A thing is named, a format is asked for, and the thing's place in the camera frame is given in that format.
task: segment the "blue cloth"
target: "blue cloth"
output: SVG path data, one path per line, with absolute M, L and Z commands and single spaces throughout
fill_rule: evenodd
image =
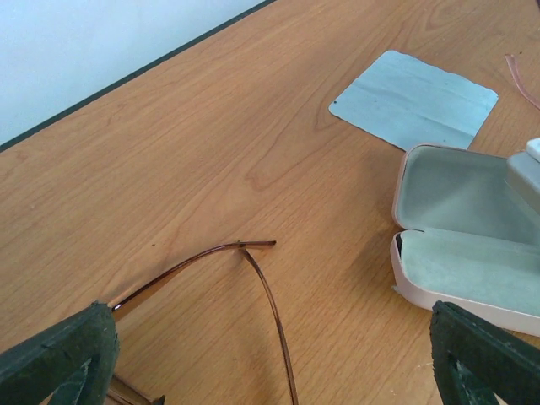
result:
M 330 112 L 400 149 L 420 143 L 466 149 L 498 98 L 462 76 L 386 51 Z

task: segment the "white object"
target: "white object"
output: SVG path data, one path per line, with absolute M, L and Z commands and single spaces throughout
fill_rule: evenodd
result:
M 540 138 L 531 139 L 526 143 L 526 152 L 540 163 Z

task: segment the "eyeglasses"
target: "eyeglasses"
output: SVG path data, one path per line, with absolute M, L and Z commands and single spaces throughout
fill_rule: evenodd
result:
M 164 287 L 171 279 L 179 274 L 183 269 L 190 264 L 210 256 L 220 251 L 237 250 L 240 254 L 253 266 L 257 275 L 261 279 L 262 286 L 267 294 L 268 301 L 272 307 L 273 317 L 276 321 L 276 327 L 278 329 L 279 342 L 281 343 L 281 349 L 283 351 L 283 361 L 285 363 L 285 369 L 287 370 L 287 379 L 289 382 L 289 394 L 293 405 L 298 405 L 298 395 L 296 393 L 296 385 L 294 383 L 293 367 L 290 360 L 289 348 L 287 347 L 287 340 L 285 339 L 285 332 L 279 318 L 278 307 L 273 298 L 272 291 L 268 285 L 267 280 L 262 274 L 262 270 L 250 254 L 248 249 L 269 249 L 276 245 L 275 240 L 263 240 L 263 241 L 238 241 L 234 243 L 228 243 L 225 245 L 215 246 L 206 251 L 192 256 L 183 262 L 178 263 L 174 267 L 171 267 L 166 272 L 160 274 L 158 277 L 152 279 L 134 292 L 126 292 L 119 294 L 116 298 L 108 303 L 111 308 L 112 315 L 115 322 L 118 323 L 124 316 L 126 316 L 133 309 L 142 304 L 147 298 L 157 293 L 162 287 Z M 111 380 L 111 385 L 107 396 L 122 405 L 160 405 L 165 403 L 165 396 L 160 398 L 151 398 L 150 396 L 142 393 L 138 389 L 134 388 L 127 381 L 123 380 L 117 374 L 114 374 Z

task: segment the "eyeglass temple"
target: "eyeglass temple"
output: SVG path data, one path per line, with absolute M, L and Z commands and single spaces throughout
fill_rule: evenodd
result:
M 201 253 L 197 253 L 195 256 L 189 257 L 188 259 L 184 260 L 183 262 L 180 262 L 176 264 L 175 266 L 171 267 L 166 272 L 161 273 L 158 277 L 153 278 L 146 284 L 144 284 L 142 287 L 136 289 L 134 292 L 124 292 L 122 294 L 119 294 L 116 298 L 109 301 L 109 307 L 112 310 L 113 315 L 115 316 L 115 320 L 118 321 L 122 319 L 126 314 L 121 314 L 117 312 L 122 308 L 125 304 L 128 302 L 133 302 L 140 294 L 147 293 L 146 299 L 152 296 L 153 294 L 157 293 L 162 287 L 164 287 L 176 274 L 180 273 L 181 270 L 189 266 L 190 264 L 193 264 L 197 260 L 200 260 L 204 257 L 210 256 L 214 253 L 220 252 L 220 251 L 230 251 L 230 250 L 237 250 L 241 248 L 250 248 L 250 249 L 269 249 L 276 245 L 275 240 L 257 240 L 257 241 L 238 241 L 233 243 L 227 243 L 220 246 L 215 246 L 211 249 L 207 249 L 206 251 L 202 251 Z
M 139 289 L 137 289 L 135 292 L 130 294 L 123 294 L 114 299 L 109 303 L 109 307 L 111 308 L 111 311 L 113 314 L 115 312 L 118 314 L 118 310 L 122 308 L 125 304 L 127 304 L 130 301 L 135 300 L 141 293 L 143 292 L 149 292 L 145 298 L 148 298 L 149 296 L 155 294 L 159 289 L 161 289 L 164 285 L 166 285 L 176 274 L 180 272 L 183 268 L 186 268 L 190 264 L 196 262 L 199 259 L 202 259 L 203 257 L 209 256 L 213 253 L 219 252 L 219 251 L 227 251 L 227 250 L 240 250 L 244 258 L 253 266 L 255 269 L 257 275 L 261 279 L 262 286 L 264 287 L 264 290 L 267 294 L 268 301 L 270 302 L 270 306 L 272 307 L 272 312 L 274 316 L 274 320 L 276 321 L 276 326 L 278 328 L 278 335 L 279 335 L 279 342 L 281 343 L 281 349 L 283 351 L 283 360 L 285 362 L 285 368 L 287 370 L 287 378 L 289 382 L 289 394 L 291 397 L 291 402 L 293 405 L 298 405 L 298 394 L 296 392 L 296 384 L 294 383 L 294 374 L 293 374 L 293 367 L 290 360 L 289 355 L 289 348 L 287 347 L 287 340 L 285 338 L 285 332 L 281 323 L 281 320 L 279 318 L 278 313 L 278 307 L 276 306 L 276 302 L 273 298 L 272 291 L 270 290 L 270 286 L 268 285 L 267 280 L 265 279 L 261 268 L 251 256 L 251 254 L 246 250 L 246 248 L 252 248 L 252 249 L 268 249 L 273 246 L 275 246 L 276 241 L 275 240 L 263 240 L 263 241 L 239 241 L 235 243 L 229 243 L 225 245 L 216 246 L 212 249 L 208 249 L 206 251 L 203 251 L 201 253 L 196 254 L 195 256 L 192 256 L 188 259 L 186 259 L 183 262 L 178 263 L 174 267 L 170 268 L 166 272 L 160 274 L 157 278 L 154 278 L 150 282 L 146 283 Z M 123 315 L 125 316 L 129 311 L 131 311 L 134 307 L 126 308 L 126 313 Z M 119 386 L 123 388 L 123 395 L 119 393 Z M 128 384 L 126 381 L 122 380 L 118 375 L 114 375 L 112 382 L 111 382 L 111 388 L 112 392 L 109 392 L 107 396 L 113 400 L 115 400 L 117 403 L 124 404 L 124 405 L 157 405 L 160 403 L 163 403 L 165 397 L 161 397 L 157 400 L 152 400 L 148 396 L 142 394 L 140 391 L 135 389 L 133 386 Z

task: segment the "open glasses case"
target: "open glasses case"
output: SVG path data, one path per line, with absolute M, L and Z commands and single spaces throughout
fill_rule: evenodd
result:
M 509 161 L 443 146 L 407 152 L 393 206 L 405 230 L 391 262 L 415 305 L 450 301 L 540 336 L 540 213 L 509 184 Z

